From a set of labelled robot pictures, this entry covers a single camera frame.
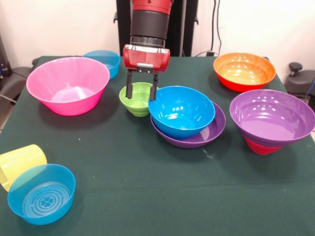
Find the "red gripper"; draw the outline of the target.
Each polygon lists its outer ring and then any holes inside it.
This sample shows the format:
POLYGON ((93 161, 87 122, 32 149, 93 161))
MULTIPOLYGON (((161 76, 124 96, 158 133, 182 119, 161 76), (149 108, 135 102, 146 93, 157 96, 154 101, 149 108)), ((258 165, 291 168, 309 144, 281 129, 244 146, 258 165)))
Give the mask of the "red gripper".
POLYGON ((156 99, 158 74, 165 72, 170 61, 170 50, 165 48, 146 47, 126 44, 123 48, 123 61, 128 69, 126 81, 126 97, 132 98, 132 70, 138 72, 155 72, 153 85, 150 88, 150 101, 156 99))

